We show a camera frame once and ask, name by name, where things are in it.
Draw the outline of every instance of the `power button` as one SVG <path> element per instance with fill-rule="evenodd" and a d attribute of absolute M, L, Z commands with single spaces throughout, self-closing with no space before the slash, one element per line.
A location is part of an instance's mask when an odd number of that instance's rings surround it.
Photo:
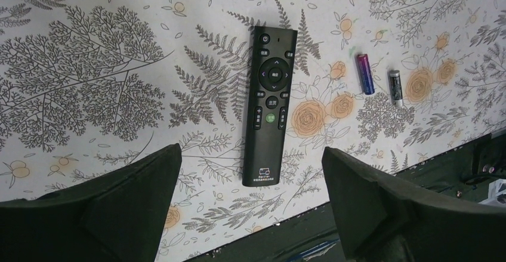
<path fill-rule="evenodd" d="M 260 36 L 260 41 L 263 43 L 263 44 L 268 44 L 268 42 L 270 41 L 270 36 L 266 33 L 262 34 Z"/>

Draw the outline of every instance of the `volume button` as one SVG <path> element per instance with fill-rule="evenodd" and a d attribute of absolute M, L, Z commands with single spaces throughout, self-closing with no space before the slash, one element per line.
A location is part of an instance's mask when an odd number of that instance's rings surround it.
<path fill-rule="evenodd" d="M 277 128 L 280 130 L 284 130 L 286 127 L 286 107 L 281 107 L 279 110 L 279 122 L 277 123 Z"/>
<path fill-rule="evenodd" d="M 255 107 L 253 114 L 253 129 L 260 130 L 262 127 L 262 107 Z"/>

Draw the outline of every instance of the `black foam piece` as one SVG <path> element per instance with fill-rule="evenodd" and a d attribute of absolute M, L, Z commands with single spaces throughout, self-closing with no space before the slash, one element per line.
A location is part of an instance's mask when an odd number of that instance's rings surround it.
<path fill-rule="evenodd" d="M 0 261 L 154 261 L 181 168 L 178 144 L 41 196 L 0 203 Z"/>
<path fill-rule="evenodd" d="M 505 208 L 432 192 L 338 149 L 322 164 L 346 259 L 504 260 Z"/>

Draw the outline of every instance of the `orange rose print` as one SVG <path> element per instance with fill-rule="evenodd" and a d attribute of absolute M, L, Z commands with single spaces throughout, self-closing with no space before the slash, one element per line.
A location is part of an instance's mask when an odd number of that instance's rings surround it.
<path fill-rule="evenodd" d="M 175 206 L 171 206 L 169 208 L 169 212 L 167 213 L 167 218 L 165 219 L 165 228 L 174 227 L 181 219 L 181 215 L 179 214 L 179 209 Z"/>
<path fill-rule="evenodd" d="M 325 107 L 325 112 L 333 119 L 346 118 L 353 110 L 353 98 L 348 95 L 339 95 Z M 325 118 L 325 122 L 332 121 L 331 118 Z"/>
<path fill-rule="evenodd" d="M 323 128 L 325 107 L 319 101 L 302 102 L 292 115 L 292 126 L 300 138 L 316 135 Z"/>
<path fill-rule="evenodd" d="M 437 50 L 442 50 L 444 49 L 444 47 L 447 47 L 449 41 L 450 41 L 450 34 L 447 32 L 441 33 L 441 35 L 437 37 L 436 42 Z"/>
<path fill-rule="evenodd" d="M 436 81 L 448 85 L 448 82 L 453 78 L 457 69 L 457 64 L 454 60 L 446 60 L 437 70 Z"/>
<path fill-rule="evenodd" d="M 432 83 L 432 72 L 428 69 L 423 68 L 411 73 L 408 86 L 406 87 L 406 96 L 408 100 L 412 103 L 425 100 L 432 90 Z"/>
<path fill-rule="evenodd" d="M 331 69 L 331 78 L 339 79 L 346 74 L 346 65 L 342 61 L 337 61 Z"/>

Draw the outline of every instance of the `directional pad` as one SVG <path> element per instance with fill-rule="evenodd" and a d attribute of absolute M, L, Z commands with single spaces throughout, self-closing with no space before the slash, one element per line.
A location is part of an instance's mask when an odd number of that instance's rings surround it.
<path fill-rule="evenodd" d="M 260 66 L 260 84 L 269 91 L 283 89 L 289 81 L 290 66 L 281 58 L 271 58 Z"/>

